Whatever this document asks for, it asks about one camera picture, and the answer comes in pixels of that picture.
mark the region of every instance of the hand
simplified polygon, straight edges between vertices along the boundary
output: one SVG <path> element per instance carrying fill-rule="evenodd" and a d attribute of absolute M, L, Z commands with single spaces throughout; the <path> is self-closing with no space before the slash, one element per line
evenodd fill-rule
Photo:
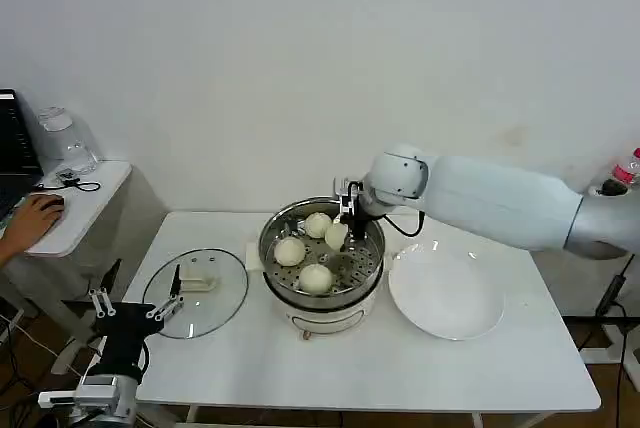
<path fill-rule="evenodd" d="M 20 205 L 0 239 L 6 256 L 28 250 L 49 231 L 62 216 L 64 205 L 52 205 L 45 210 L 42 207 L 61 199 L 58 195 L 31 195 Z"/>

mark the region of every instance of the white robotic arm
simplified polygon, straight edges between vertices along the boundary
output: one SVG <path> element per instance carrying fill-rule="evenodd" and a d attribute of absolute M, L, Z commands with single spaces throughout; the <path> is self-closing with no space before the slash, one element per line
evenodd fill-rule
<path fill-rule="evenodd" d="M 640 199 L 591 197 L 561 180 L 457 156 L 428 157 L 397 145 L 362 180 L 372 217 L 408 206 L 432 219 L 526 250 L 566 248 L 612 258 L 640 248 Z"/>

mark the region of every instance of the white plate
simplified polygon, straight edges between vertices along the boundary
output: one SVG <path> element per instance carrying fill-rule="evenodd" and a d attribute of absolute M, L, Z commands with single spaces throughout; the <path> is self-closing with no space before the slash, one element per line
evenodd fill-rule
<path fill-rule="evenodd" d="M 413 245 L 395 258 L 389 288 L 396 305 L 418 328 L 441 338 L 488 333 L 502 319 L 504 293 L 481 257 L 436 248 Z"/>

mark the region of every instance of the steamed bun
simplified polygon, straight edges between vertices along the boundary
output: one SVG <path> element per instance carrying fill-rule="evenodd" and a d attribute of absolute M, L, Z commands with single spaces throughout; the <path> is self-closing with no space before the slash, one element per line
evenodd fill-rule
<path fill-rule="evenodd" d="M 311 238 L 323 238 L 330 224 L 331 218 L 328 215 L 313 213 L 304 220 L 304 231 Z"/>
<path fill-rule="evenodd" d="M 307 265 L 300 272 L 300 288 L 311 295 L 326 293 L 333 284 L 333 275 L 324 265 Z"/>
<path fill-rule="evenodd" d="M 304 243 L 293 236 L 287 236 L 278 242 L 273 254 L 279 265 L 296 266 L 304 260 Z"/>
<path fill-rule="evenodd" d="M 349 228 L 342 223 L 331 223 L 327 232 L 324 234 L 324 241 L 329 248 L 335 251 L 340 251 L 342 245 L 344 245 L 344 239 L 347 236 Z"/>

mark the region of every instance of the desk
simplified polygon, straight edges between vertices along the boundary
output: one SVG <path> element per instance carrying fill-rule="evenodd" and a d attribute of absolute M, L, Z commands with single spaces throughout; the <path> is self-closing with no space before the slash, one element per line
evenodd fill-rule
<path fill-rule="evenodd" d="M 164 220 L 125 301 L 140 302 L 153 274 L 174 256 L 223 248 L 245 259 L 269 214 L 173 212 Z M 416 217 L 394 219 L 410 228 Z M 415 243 L 386 223 L 387 249 Z M 590 411 L 600 397 L 528 252 L 433 220 L 418 241 L 455 243 L 487 260 L 506 293 L 489 334 L 453 342 L 432 337 L 396 308 L 386 280 L 371 314 L 345 332 L 303 341 L 274 309 L 251 271 L 244 305 L 219 330 L 191 340 L 154 335 L 140 403 L 526 415 Z"/>
<path fill-rule="evenodd" d="M 42 183 L 45 186 L 57 186 L 55 172 L 57 167 L 48 171 Z M 70 254 L 80 243 L 91 225 L 98 218 L 102 210 L 107 206 L 118 188 L 131 173 L 131 165 L 124 161 L 103 161 L 98 164 L 96 170 L 83 177 L 83 181 L 97 181 L 101 188 L 94 192 L 82 192 L 74 188 L 55 192 L 64 197 L 65 211 L 63 217 L 57 222 L 49 233 L 27 251 L 26 256 L 10 263 L 3 276 L 15 285 L 25 286 L 28 283 L 33 290 L 28 295 L 47 315 L 65 328 L 72 336 L 82 342 L 86 342 L 93 334 L 90 328 L 71 312 L 60 299 L 55 287 L 52 289 L 50 280 L 44 275 L 47 266 L 42 259 L 61 258 Z M 28 263 L 36 268 L 29 273 L 29 279 L 20 280 L 20 263 Z"/>

